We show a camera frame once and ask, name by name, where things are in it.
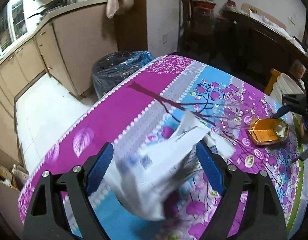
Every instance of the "tile floor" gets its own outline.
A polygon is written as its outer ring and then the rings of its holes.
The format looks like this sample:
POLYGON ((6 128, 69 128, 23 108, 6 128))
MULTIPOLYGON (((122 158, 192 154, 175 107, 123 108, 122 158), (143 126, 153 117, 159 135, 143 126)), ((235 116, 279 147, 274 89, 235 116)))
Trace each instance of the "tile floor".
POLYGON ((77 100, 48 74, 42 76, 18 99, 17 132, 30 174, 55 141, 95 102, 96 94, 77 100))

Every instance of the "amber glass ashtray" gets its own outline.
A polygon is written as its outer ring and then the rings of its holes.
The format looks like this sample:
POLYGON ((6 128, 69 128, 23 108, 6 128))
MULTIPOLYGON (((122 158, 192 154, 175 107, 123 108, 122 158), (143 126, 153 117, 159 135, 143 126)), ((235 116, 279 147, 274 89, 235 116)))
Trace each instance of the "amber glass ashtray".
POLYGON ((253 118, 248 132, 256 145, 270 145, 288 137, 289 125, 282 119, 253 118))

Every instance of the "cabinet door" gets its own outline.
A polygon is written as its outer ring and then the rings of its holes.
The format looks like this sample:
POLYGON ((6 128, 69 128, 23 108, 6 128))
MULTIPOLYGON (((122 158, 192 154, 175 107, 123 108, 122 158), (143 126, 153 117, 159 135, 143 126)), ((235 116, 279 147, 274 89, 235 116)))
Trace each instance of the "cabinet door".
POLYGON ((117 51, 113 20, 106 17, 102 4, 63 15, 53 25, 68 73, 82 94, 93 85, 94 63, 117 51))
POLYGON ((16 58, 28 82, 44 70, 34 39, 27 41, 16 50, 16 58))
POLYGON ((2 91, 1 87, 0 87, 0 104, 7 111, 7 113, 13 118, 14 117, 13 105, 8 100, 7 96, 2 91))
POLYGON ((14 54, 0 65, 0 74, 13 97, 28 84, 14 54))
POLYGON ((11 167, 20 162, 14 119, 0 104, 0 163, 11 167))
POLYGON ((15 105, 15 97, 10 93, 3 77, 1 76, 0 73, 0 88, 3 91, 3 93, 6 95, 8 101, 12 104, 12 106, 15 105))
POLYGON ((49 73, 68 91, 78 96, 60 55, 52 24, 45 25, 35 38, 49 73))

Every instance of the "blue plastic bag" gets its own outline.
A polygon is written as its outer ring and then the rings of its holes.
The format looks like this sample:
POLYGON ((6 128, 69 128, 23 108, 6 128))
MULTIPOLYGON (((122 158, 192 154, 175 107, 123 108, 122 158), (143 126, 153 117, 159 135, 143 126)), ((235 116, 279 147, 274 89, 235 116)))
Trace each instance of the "blue plastic bag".
POLYGON ((154 57, 148 51, 118 51, 102 57, 92 68, 98 99, 152 60, 154 57))

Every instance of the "tablecloth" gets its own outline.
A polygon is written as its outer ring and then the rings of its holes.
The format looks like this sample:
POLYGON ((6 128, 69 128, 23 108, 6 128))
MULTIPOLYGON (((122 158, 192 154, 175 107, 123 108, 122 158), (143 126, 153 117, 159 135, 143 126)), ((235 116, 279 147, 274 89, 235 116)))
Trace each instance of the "tablecloth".
MULTIPOLYGON (((115 87, 87 111, 53 145, 31 175, 19 196, 19 211, 25 219, 30 198, 45 170, 63 173, 99 152, 105 142, 114 145, 120 159, 149 144, 166 140, 176 130, 185 109, 201 122, 229 139, 235 146, 227 159, 241 170, 270 175, 280 199, 289 237, 299 228, 308 199, 308 160, 291 160, 302 147, 291 113, 285 144, 256 147, 247 134, 253 116, 266 118, 279 104, 253 86, 201 62, 167 55, 150 62, 115 87)), ((237 233, 247 192, 241 195, 229 236, 237 233)), ((89 201, 99 221, 112 239, 199 239, 211 220, 221 197, 212 190, 199 171, 165 203, 167 220, 144 221, 128 213, 110 187, 102 181, 89 201)), ((68 196, 64 206, 73 233, 80 236, 68 196)))

